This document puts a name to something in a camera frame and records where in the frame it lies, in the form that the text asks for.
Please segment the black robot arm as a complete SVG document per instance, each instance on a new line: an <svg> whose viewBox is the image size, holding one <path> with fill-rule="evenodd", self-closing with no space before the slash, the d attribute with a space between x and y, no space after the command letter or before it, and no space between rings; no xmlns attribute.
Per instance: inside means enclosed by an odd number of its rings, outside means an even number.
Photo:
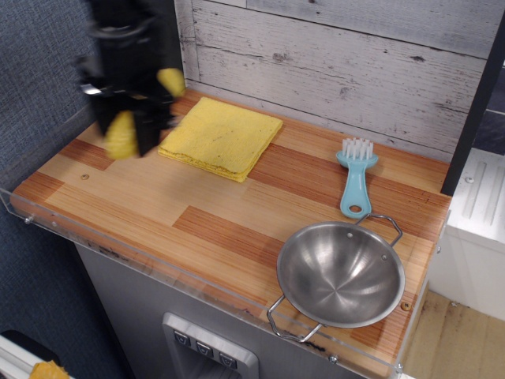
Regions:
<svg viewBox="0 0 505 379"><path fill-rule="evenodd" d="M98 55L76 60L111 159L144 156L174 124L182 72L163 63L158 17L142 1L92 1L87 32Z"/></svg>

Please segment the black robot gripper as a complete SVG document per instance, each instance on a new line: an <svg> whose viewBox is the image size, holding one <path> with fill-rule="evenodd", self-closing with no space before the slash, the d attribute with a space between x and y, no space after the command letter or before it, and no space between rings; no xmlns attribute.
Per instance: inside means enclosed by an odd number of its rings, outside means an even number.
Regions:
<svg viewBox="0 0 505 379"><path fill-rule="evenodd" d="M96 56L77 59L80 86L88 95L99 130L106 135L110 124L122 110L133 104L127 96L144 95L160 101L164 91L155 83L163 69L159 29L154 23L121 27L89 23L87 33L98 47ZM139 156L159 145L161 133L173 127L169 108L133 112Z"/></svg>

